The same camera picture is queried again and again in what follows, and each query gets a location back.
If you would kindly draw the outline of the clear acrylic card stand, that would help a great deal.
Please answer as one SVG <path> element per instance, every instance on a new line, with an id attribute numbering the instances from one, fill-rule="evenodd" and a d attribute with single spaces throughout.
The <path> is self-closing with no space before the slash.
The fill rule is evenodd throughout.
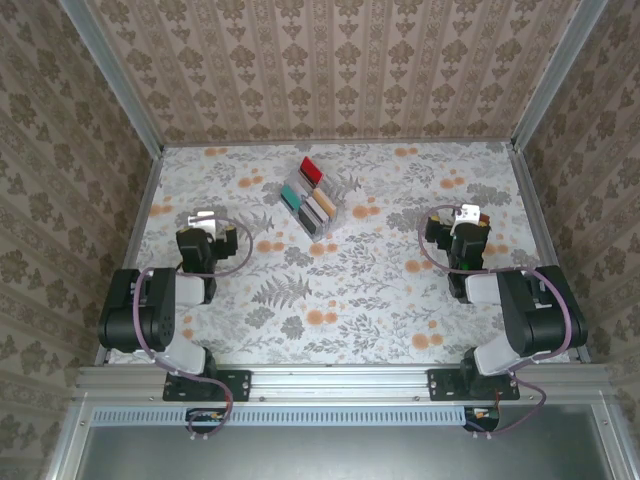
<path id="1" fill-rule="evenodd" d="M 301 225 L 301 223 L 300 223 L 300 221 L 298 219 L 298 211 L 297 212 L 292 212 L 291 210 L 289 210 L 287 208 L 286 204 L 282 201 L 282 199 L 280 198 L 280 190 L 279 190 L 279 199 L 280 199 L 280 202 L 282 203 L 282 205 L 284 206 L 284 208 L 288 211 L 288 213 L 292 216 L 292 218 L 299 224 L 299 226 L 306 233 L 306 235 L 313 242 L 319 242 L 327 234 L 332 233 L 339 226 L 339 224 L 341 223 L 342 217 L 343 217 L 343 213 L 344 213 L 344 201 L 339 196 L 338 185 L 336 184 L 336 182 L 332 178 L 329 177 L 329 175 L 322 168 L 319 167 L 320 170 L 324 173 L 324 178 L 317 186 L 313 186 L 299 172 L 300 164 L 289 172 L 288 176 L 285 178 L 285 180 L 281 184 L 280 190 L 281 190 L 281 188 L 282 188 L 282 186 L 284 184 L 288 184 L 296 192 L 296 194 L 299 196 L 301 205 L 303 205 L 305 203 L 305 200 L 306 200 L 307 197 L 312 197 L 313 198 L 313 196 L 312 196 L 313 190 L 315 188 L 320 188 L 329 196 L 329 198 L 336 205 L 336 207 L 337 207 L 336 216 L 333 219 L 330 218 L 330 222 L 328 224 L 321 224 L 321 227 L 318 229 L 317 233 L 315 235 L 311 236 L 305 230 L 305 228 Z"/>

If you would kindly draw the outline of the white card pink print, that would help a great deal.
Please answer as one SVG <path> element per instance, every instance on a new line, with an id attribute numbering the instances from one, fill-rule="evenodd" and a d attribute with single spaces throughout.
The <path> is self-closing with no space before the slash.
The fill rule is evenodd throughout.
<path id="1" fill-rule="evenodd" d="M 311 211 L 311 213 L 321 224 L 328 224 L 330 222 L 329 215 L 314 198 L 307 197 L 304 205 Z"/>

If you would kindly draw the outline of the black plastic card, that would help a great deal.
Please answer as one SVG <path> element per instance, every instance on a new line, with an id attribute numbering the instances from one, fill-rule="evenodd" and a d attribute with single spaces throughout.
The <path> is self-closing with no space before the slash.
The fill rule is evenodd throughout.
<path id="1" fill-rule="evenodd" d="M 311 236 L 315 235 L 321 227 L 321 223 L 307 204 L 303 204 L 299 207 L 298 219 L 301 225 Z"/>

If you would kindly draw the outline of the orange plastic card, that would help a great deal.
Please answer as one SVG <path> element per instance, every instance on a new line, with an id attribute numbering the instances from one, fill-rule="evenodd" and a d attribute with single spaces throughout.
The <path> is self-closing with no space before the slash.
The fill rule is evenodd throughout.
<path id="1" fill-rule="evenodd" d="M 314 200 L 324 210 L 324 212 L 333 219 L 337 213 L 337 207 L 329 196 L 320 188 L 315 188 L 312 192 Z"/>

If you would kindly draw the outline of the floral table cover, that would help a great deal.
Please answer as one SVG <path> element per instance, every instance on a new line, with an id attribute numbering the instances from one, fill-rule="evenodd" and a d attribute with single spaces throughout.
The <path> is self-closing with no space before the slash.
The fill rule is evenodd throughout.
<path id="1" fill-rule="evenodd" d="M 418 243 L 434 206 L 474 203 L 490 217 L 490 267 L 539 256 L 506 143 L 169 148 L 137 256 L 179 263 L 176 232 L 213 211 L 240 221 L 208 305 L 181 307 L 176 330 L 224 364 L 455 363 L 497 336 L 501 311 L 449 292 L 443 252 Z M 313 242 L 279 199 L 309 156 L 338 185 L 340 225 Z"/>

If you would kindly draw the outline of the grey metal panel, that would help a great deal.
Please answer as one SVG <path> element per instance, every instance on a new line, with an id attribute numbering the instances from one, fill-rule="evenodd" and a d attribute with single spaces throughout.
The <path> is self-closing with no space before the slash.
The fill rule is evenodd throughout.
<path id="1" fill-rule="evenodd" d="M 514 430 L 459 426 L 98 426 L 74 408 L 46 480 L 640 480 L 616 406 L 551 405 Z"/>

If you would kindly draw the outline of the aluminium side rail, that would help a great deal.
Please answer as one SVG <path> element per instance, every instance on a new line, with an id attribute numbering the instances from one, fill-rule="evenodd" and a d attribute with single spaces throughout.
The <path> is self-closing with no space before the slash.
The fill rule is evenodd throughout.
<path id="1" fill-rule="evenodd" d="M 141 198 L 126 254 L 121 265 L 122 268 L 132 268 L 136 266 L 137 256 L 144 235 L 149 213 L 153 204 L 153 198 L 160 182 L 163 163 L 163 156 L 160 156 L 159 158 L 152 161 L 149 177 L 147 179 L 143 196 Z"/>
<path id="2" fill-rule="evenodd" d="M 538 256 L 545 265 L 559 265 L 559 260 L 547 227 L 535 186 L 531 178 L 523 153 L 508 143 L 509 158 L 514 176 L 518 183 L 519 193 L 526 211 Z"/>

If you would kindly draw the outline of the aluminium back rail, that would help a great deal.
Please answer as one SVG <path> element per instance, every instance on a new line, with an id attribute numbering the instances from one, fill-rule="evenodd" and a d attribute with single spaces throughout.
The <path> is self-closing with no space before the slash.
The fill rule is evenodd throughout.
<path id="1" fill-rule="evenodd" d="M 235 141 L 235 142 L 187 142 L 187 143 L 166 143 L 163 150 L 169 148 L 205 148 L 205 147 L 257 147 L 257 146 L 297 146 L 297 145 L 359 145 L 359 144 L 435 144 L 435 143 L 506 143 L 513 144 L 510 138 L 395 138 L 395 139 L 307 139 L 307 140 L 267 140 L 267 141 Z"/>

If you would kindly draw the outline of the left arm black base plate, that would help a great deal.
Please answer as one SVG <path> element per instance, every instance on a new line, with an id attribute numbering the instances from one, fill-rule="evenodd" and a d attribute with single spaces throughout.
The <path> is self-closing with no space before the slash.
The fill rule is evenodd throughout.
<path id="1" fill-rule="evenodd" d="M 251 391 L 250 370 L 219 370 L 216 379 L 232 393 L 236 402 L 246 402 Z M 163 400 L 166 402 L 222 402 L 225 393 L 220 386 L 174 376 L 165 377 Z"/>

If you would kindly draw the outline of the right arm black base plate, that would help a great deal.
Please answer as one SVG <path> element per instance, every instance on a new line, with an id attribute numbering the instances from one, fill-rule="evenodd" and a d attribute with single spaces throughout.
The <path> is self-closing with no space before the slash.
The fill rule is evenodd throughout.
<path id="1" fill-rule="evenodd" d="M 508 375 L 487 377 L 444 368 L 428 370 L 427 377 L 430 399 L 436 402 L 520 399 L 519 387 Z"/>

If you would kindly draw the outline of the aluminium frame post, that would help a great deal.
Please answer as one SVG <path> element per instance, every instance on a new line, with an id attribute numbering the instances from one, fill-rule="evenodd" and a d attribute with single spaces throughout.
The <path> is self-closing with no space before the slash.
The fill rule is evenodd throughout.
<path id="1" fill-rule="evenodd" d="M 124 66 L 106 34 L 102 31 L 85 0 L 60 0 L 80 38 L 85 43 L 96 65 L 111 87 L 120 106 L 148 151 L 151 159 L 157 161 L 162 156 L 163 141 L 151 116 L 146 112 L 141 96 L 128 79 Z"/>
<path id="2" fill-rule="evenodd" d="M 607 3 L 608 0 L 580 1 L 515 127 L 511 137 L 515 151 L 522 151 L 531 140 Z"/>

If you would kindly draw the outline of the aluminium mounting rail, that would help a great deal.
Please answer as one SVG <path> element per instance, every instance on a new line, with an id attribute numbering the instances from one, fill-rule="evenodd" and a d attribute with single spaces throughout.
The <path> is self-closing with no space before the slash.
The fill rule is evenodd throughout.
<path id="1" fill-rule="evenodd" d="M 426 404 L 440 390 L 449 367 L 425 365 L 249 365 L 249 404 Z M 601 365 L 542 363 L 520 370 L 517 379 L 547 394 L 550 404 L 591 404 L 614 396 Z M 103 405 L 159 403 L 165 373 L 151 365 L 106 365 L 83 368 L 76 380 L 75 401 Z"/>

